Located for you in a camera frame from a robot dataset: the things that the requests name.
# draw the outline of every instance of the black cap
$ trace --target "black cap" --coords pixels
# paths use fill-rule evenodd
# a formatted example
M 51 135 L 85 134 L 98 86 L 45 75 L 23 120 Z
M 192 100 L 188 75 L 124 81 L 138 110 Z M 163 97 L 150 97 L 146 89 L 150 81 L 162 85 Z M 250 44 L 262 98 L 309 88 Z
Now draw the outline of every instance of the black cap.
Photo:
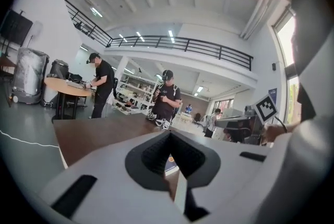
M 100 57 L 98 53 L 91 53 L 89 55 L 89 59 L 86 61 L 87 64 L 92 63 L 92 61 L 96 58 Z
M 172 72 L 172 71 L 170 71 L 170 70 L 165 70 L 165 71 L 163 71 L 163 73 L 162 73 L 162 80 L 163 80 L 163 81 L 169 81 L 169 80 L 172 79 L 173 76 L 174 76 L 174 75 L 173 75 L 173 72 Z

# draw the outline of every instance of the balcony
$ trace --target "balcony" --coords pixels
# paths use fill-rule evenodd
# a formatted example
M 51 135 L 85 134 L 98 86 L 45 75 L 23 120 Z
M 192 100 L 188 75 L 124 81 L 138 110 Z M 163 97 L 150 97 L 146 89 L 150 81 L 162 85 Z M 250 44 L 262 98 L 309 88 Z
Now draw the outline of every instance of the balcony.
M 249 71 L 252 70 L 252 56 L 227 46 L 208 41 L 181 37 L 173 37 L 174 41 L 172 41 L 171 37 L 168 36 L 142 36 L 113 39 L 70 2 L 67 0 L 65 0 L 65 2 L 74 26 L 106 48 L 145 47 L 194 52 L 227 61 Z

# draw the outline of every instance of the white shirt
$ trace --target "white shirt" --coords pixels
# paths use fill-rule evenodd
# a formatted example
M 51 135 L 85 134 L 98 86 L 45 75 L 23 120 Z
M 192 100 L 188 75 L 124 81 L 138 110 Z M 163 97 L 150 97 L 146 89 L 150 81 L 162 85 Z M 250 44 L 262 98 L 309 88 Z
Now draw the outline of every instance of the white shirt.
M 209 121 L 210 124 L 208 126 L 208 130 L 214 132 L 216 130 L 216 126 L 215 126 L 215 121 L 217 120 L 217 116 L 215 113 L 213 113 L 212 115 L 209 116 Z

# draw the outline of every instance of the sticker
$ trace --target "sticker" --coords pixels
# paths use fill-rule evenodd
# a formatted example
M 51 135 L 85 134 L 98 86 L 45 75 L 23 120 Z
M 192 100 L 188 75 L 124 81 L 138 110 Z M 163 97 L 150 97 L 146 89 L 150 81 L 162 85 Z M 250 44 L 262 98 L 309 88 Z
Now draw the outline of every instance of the sticker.
M 168 122 L 167 120 L 164 122 L 163 124 L 163 129 L 168 129 L 170 125 L 170 122 Z
M 256 102 L 252 107 L 255 109 L 262 124 L 268 122 L 278 114 L 275 103 L 269 94 Z

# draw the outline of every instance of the black t-shirt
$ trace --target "black t-shirt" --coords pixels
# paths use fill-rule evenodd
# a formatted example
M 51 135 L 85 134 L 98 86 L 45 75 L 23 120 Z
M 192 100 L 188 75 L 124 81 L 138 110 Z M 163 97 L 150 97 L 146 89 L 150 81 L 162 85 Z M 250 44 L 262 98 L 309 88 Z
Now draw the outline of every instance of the black t-shirt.
M 330 34 L 333 27 L 333 14 L 327 0 L 292 0 L 291 8 L 296 13 L 296 27 L 291 42 L 295 69 L 300 76 Z M 298 102 L 302 104 L 302 121 L 312 119 L 316 115 L 302 81 Z
M 99 67 L 96 68 L 96 78 L 100 80 L 101 77 L 107 76 L 106 82 L 99 85 L 97 93 L 110 93 L 114 87 L 114 70 L 109 63 L 102 60 Z
M 154 114 L 157 115 L 161 115 L 166 119 L 169 119 L 174 112 L 174 107 L 170 106 L 168 103 L 166 102 L 162 102 L 161 101 L 161 96 L 165 95 L 168 99 L 175 101 L 175 100 L 180 100 L 181 99 L 181 93 L 180 93 L 180 89 L 177 88 L 177 86 L 175 86 L 176 91 L 175 91 L 175 96 L 174 96 L 174 86 L 175 85 L 171 85 L 169 87 L 167 87 L 166 85 L 163 85 L 160 89 L 159 87 L 157 87 L 154 91 L 156 91 L 157 89 L 160 90 L 160 94 L 157 97 L 156 103 L 152 109 L 152 112 Z

